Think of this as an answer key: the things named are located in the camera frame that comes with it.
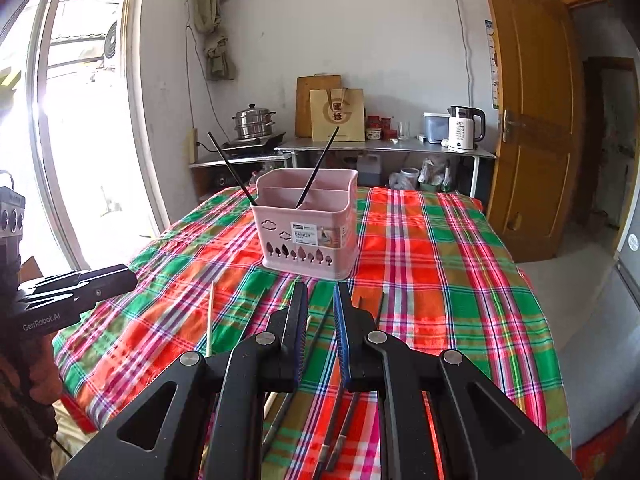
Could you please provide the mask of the person's left hand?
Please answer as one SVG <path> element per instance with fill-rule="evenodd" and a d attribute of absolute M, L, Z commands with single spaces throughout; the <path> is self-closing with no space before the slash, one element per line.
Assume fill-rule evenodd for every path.
<path fill-rule="evenodd" d="M 55 403 L 63 391 L 63 383 L 55 363 L 53 346 L 53 335 L 44 336 L 39 343 L 37 359 L 29 365 L 28 377 L 30 384 L 29 396 L 36 403 L 49 405 Z M 14 366 L 1 353 L 1 370 L 9 379 L 10 384 L 21 389 L 21 379 Z M 1 387 L 1 402 L 6 406 L 13 406 L 15 402 L 11 399 L 6 388 Z"/>

